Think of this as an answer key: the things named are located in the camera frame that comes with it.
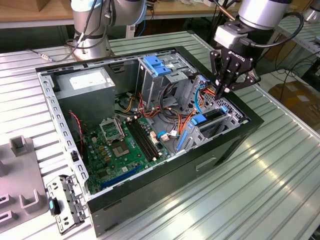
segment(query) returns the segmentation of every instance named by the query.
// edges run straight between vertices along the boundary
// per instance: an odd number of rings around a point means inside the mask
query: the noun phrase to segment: label
[[[173,69],[175,66],[173,64],[168,64],[168,65],[165,65],[165,67],[168,69]]]
[[[105,84],[106,79],[101,72],[97,71],[86,75],[71,77],[70,83],[74,90],[78,90],[99,84]]]
[[[298,91],[298,88],[296,88],[295,86],[293,86],[293,85],[288,85],[288,86],[286,86],[290,91],[292,91],[292,92],[295,92],[295,91]]]
[[[301,102],[309,102],[309,98],[307,98],[305,95],[300,95],[300,96],[297,96]]]

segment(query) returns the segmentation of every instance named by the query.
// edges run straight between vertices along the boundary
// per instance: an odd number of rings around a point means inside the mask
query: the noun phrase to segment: metal workbench
[[[299,19],[296,17],[287,17],[281,20],[275,28],[276,31],[289,37],[299,26]],[[320,23],[304,23],[302,30],[292,40],[312,54],[320,52],[320,44],[315,41],[316,36],[320,36]]]
[[[187,32],[111,41],[116,54],[185,46],[207,68],[210,47]],[[65,47],[41,52],[63,58]],[[34,68],[21,51],[0,54],[0,143],[31,137],[44,184],[69,174]],[[320,137],[258,86],[237,92],[264,119],[233,156],[99,239],[308,239],[320,224]],[[63,237],[49,212],[0,239],[94,239],[90,220]]]
[[[275,41],[279,34],[290,37],[299,26],[299,19],[296,17],[287,17],[281,20],[279,25],[275,28],[274,34],[269,43]],[[315,38],[320,36],[320,23],[311,24],[304,23],[302,30],[292,40],[297,46],[285,57],[287,62],[290,63],[287,68],[293,66],[303,58],[307,58],[315,62],[317,57],[320,57],[320,43],[317,43]],[[298,73],[302,76],[309,68],[310,65],[299,67]]]

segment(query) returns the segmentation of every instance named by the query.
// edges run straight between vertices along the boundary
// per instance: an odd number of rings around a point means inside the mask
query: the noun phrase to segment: red wire
[[[72,111],[70,111],[69,113],[75,118],[75,120],[76,120],[76,122],[77,122],[77,124],[78,124],[79,130],[80,130],[81,157],[82,157],[83,152],[84,152],[84,142],[82,141],[83,134],[82,134],[82,129],[81,129],[80,121],[79,121],[79,119],[77,118],[77,116],[76,116]]]

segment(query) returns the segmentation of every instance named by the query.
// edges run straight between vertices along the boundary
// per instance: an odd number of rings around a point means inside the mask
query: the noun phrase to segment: gray plastic part
[[[44,199],[39,195],[37,189],[33,189],[34,197],[26,199],[23,195],[19,195],[20,206],[27,214],[32,214],[42,208]]]
[[[48,211],[47,195],[31,138],[0,146],[0,233]]]
[[[6,211],[4,213],[0,213],[0,228],[2,226],[7,226],[14,222],[17,219],[17,215],[12,211]]]
[[[4,208],[14,202],[14,199],[9,195],[0,196],[0,209]]]
[[[24,136],[17,136],[9,140],[10,148],[13,154],[18,157],[29,152],[29,147]]]
[[[0,159],[0,178],[7,175],[7,168],[6,166],[2,163],[1,159]]]

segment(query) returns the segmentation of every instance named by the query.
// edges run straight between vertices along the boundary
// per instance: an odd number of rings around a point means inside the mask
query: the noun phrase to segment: motherboard
[[[84,134],[90,193],[98,193],[170,158],[169,151],[156,142],[152,134],[153,130],[144,117],[129,121],[110,119]]]

